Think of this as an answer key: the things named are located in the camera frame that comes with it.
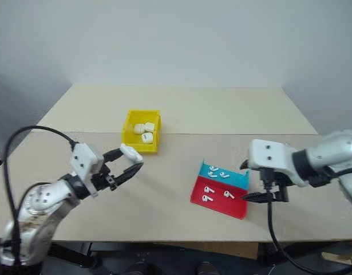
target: floor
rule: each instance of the floor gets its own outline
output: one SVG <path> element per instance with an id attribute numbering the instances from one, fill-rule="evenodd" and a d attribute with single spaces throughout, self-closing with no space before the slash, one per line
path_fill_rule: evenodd
<path id="1" fill-rule="evenodd" d="M 80 251 L 80 243 L 65 243 L 71 249 Z M 153 262 L 167 275 L 192 275 L 202 261 L 209 261 L 219 271 L 220 275 L 236 274 L 262 274 L 267 275 L 271 267 L 261 268 L 254 260 L 228 256 L 224 254 L 201 252 L 191 249 L 182 249 L 170 246 L 155 246 L 136 243 L 100 243 L 92 246 L 93 254 L 97 254 L 107 269 L 113 274 L 121 274 L 128 266 L 137 261 Z M 351 253 L 352 247 L 339 244 L 326 248 L 324 251 L 338 254 Z M 333 271 L 343 268 L 343 265 L 327 262 L 321 259 L 320 253 L 316 252 L 299 259 L 299 263 L 309 268 L 323 271 Z M 44 263 L 43 274 L 92 274 L 87 269 L 69 264 L 56 258 L 48 257 Z M 296 269 L 290 263 L 276 266 L 270 275 L 306 274 Z"/>

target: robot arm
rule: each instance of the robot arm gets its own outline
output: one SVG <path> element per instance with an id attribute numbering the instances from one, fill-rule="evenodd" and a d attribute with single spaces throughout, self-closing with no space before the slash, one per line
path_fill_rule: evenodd
<path id="1" fill-rule="evenodd" d="M 109 175 L 105 165 L 124 155 L 131 166 L 118 177 Z M 33 266 L 43 261 L 51 245 L 57 226 L 67 214 L 88 196 L 96 197 L 107 187 L 113 191 L 133 177 L 143 165 L 142 156 L 132 147 L 122 144 L 119 149 L 101 155 L 85 143 L 75 145 L 70 160 L 74 172 L 55 183 L 37 184 L 30 188 L 18 208 L 21 235 L 20 259 L 23 266 Z M 13 266 L 11 249 L 13 222 L 7 225 L 0 246 L 0 263 Z"/>
<path id="2" fill-rule="evenodd" d="M 273 181 L 280 188 L 275 201 L 288 201 L 287 186 L 319 187 L 338 178 L 352 202 L 352 130 L 334 132 L 316 146 L 301 151 L 286 144 L 255 139 L 250 145 L 248 166 L 259 171 L 273 169 Z M 266 195 L 252 193 L 245 199 L 266 202 Z"/>

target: white wall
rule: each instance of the white wall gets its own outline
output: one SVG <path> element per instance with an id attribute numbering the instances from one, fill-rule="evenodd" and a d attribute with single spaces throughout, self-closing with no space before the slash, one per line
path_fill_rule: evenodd
<path id="1" fill-rule="evenodd" d="M 283 87 L 352 128 L 352 0 L 0 0 L 0 146 L 71 83 Z"/>

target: red tray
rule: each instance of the red tray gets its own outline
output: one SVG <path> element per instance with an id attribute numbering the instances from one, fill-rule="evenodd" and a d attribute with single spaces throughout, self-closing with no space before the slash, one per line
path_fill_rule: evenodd
<path id="1" fill-rule="evenodd" d="M 215 193 L 209 192 L 206 194 L 204 192 L 205 186 L 213 189 Z M 235 199 L 224 197 L 225 190 L 228 190 Z M 247 195 L 247 193 L 247 190 L 198 176 L 191 194 L 191 202 L 237 219 L 244 219 L 247 215 L 247 201 L 242 200 L 241 197 Z M 203 195 L 212 198 L 213 201 L 203 202 Z"/>

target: yellow bin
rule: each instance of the yellow bin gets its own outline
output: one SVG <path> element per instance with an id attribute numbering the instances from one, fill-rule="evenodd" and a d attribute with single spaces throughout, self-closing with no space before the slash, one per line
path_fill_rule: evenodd
<path id="1" fill-rule="evenodd" d="M 145 124 L 147 122 L 155 124 L 152 144 L 144 144 L 141 140 L 141 135 L 134 133 L 135 124 Z M 121 141 L 128 146 L 134 147 L 138 152 L 156 153 L 158 151 L 160 127 L 161 121 L 159 110 L 130 110 L 121 131 Z"/>

